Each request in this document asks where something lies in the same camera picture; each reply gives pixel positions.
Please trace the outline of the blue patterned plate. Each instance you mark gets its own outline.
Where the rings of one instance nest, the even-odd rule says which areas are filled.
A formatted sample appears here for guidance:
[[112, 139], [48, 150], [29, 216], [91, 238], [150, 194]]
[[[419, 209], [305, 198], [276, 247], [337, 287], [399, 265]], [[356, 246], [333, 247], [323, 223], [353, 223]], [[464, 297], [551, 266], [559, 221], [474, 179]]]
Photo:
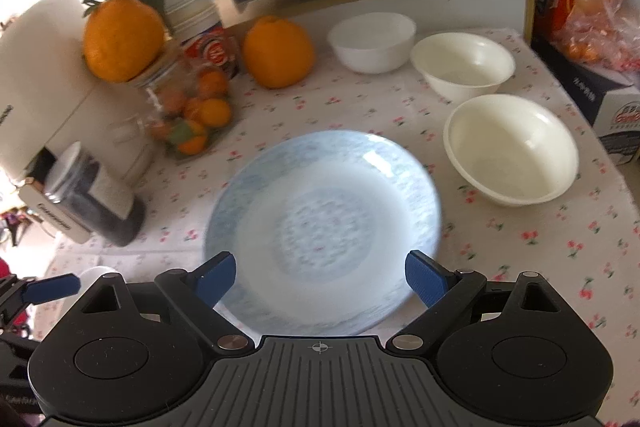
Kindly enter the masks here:
[[257, 335], [367, 331], [410, 297], [405, 260], [435, 257], [431, 176], [393, 141], [321, 131], [265, 150], [219, 196], [204, 253], [232, 254], [225, 314]]

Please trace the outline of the large cream bowl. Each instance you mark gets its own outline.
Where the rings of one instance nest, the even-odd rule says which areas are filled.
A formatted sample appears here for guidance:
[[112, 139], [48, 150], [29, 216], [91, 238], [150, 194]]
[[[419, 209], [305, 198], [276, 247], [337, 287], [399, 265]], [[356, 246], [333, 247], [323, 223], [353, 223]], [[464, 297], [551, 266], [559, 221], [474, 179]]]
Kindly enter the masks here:
[[565, 194], [579, 169], [573, 135], [549, 109], [488, 94], [454, 109], [442, 132], [452, 167], [491, 202], [545, 204]]

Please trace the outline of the small white bowl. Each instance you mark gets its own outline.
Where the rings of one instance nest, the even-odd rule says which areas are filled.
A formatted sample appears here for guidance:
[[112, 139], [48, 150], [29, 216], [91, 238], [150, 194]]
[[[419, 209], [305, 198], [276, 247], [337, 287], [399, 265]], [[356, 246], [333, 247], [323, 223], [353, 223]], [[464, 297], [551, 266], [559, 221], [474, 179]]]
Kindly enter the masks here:
[[358, 74], [393, 72], [409, 61], [416, 22], [404, 14], [372, 12], [342, 20], [328, 33], [328, 43], [347, 69]]

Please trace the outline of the white kitchen appliance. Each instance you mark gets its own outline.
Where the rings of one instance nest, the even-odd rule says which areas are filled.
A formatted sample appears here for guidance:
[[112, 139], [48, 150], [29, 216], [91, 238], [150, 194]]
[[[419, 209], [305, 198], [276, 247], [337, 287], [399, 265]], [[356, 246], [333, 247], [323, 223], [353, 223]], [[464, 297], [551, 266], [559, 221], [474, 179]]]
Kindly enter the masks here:
[[1, 168], [16, 182], [42, 150], [58, 155], [75, 141], [125, 171], [106, 129], [132, 109], [88, 71], [82, 14], [79, 0], [41, 0], [1, 36]]

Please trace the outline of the jar of black contents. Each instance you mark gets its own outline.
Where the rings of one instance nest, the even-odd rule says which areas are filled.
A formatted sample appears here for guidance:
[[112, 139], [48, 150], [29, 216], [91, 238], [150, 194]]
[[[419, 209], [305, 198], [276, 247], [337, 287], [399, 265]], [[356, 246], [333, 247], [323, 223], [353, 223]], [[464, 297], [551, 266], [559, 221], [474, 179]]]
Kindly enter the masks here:
[[79, 141], [55, 161], [44, 182], [44, 195], [118, 247], [137, 237], [145, 219], [143, 200]]

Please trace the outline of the glass jar of tangerines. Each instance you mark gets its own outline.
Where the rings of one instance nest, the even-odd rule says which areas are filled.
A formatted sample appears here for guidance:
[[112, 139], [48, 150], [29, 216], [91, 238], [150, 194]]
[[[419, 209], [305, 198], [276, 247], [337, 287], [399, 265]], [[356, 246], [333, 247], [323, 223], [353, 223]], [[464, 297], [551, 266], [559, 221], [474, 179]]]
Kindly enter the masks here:
[[229, 75], [217, 65], [187, 56], [168, 40], [158, 57], [130, 86], [142, 107], [110, 127], [117, 145], [149, 138], [179, 162], [204, 155], [236, 121]]

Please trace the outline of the large orange on table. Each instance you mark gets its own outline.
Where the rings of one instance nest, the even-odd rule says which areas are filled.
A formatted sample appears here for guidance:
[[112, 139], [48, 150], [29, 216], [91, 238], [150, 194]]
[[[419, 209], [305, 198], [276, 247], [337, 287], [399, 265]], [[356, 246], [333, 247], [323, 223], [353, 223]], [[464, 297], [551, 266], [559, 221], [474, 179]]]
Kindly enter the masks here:
[[256, 20], [246, 33], [242, 53], [247, 72], [260, 87], [272, 90], [301, 82], [316, 62], [307, 31], [274, 15]]

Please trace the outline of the Ganten water carton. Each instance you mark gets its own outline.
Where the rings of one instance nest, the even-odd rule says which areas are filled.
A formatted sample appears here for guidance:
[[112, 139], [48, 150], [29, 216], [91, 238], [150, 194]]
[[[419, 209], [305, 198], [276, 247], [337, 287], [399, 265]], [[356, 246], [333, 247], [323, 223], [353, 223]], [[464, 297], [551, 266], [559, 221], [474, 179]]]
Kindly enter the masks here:
[[551, 43], [534, 37], [533, 50], [573, 99], [616, 165], [639, 154], [639, 73], [571, 62]]

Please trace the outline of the large orange on jar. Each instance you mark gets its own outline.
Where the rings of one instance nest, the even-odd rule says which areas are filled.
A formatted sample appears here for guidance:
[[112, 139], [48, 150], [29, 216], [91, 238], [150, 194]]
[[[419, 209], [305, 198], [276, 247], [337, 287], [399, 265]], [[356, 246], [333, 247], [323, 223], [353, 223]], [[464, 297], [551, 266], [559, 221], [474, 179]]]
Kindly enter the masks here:
[[160, 56], [169, 35], [165, 0], [82, 0], [82, 5], [84, 59], [96, 78], [127, 82]]

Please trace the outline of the wooden framed white shelf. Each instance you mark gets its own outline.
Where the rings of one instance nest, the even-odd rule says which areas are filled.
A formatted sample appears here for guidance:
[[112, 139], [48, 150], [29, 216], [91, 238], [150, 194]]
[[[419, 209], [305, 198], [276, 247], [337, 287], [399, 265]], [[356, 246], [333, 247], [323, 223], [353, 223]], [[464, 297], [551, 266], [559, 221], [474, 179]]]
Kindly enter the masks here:
[[346, 18], [372, 12], [404, 14], [420, 35], [474, 28], [508, 28], [532, 38], [535, 0], [215, 0], [224, 28], [242, 41], [254, 20], [277, 15], [306, 29], [314, 46], [325, 48], [331, 28]]

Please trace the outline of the plastic bag of oranges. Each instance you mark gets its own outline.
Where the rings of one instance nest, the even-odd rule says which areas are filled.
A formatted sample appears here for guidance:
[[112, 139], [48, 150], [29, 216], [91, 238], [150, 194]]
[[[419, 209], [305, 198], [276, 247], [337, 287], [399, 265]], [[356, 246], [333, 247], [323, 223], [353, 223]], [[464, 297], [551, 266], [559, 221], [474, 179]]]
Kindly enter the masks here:
[[575, 63], [638, 72], [639, 5], [634, 0], [574, 0], [552, 44]]

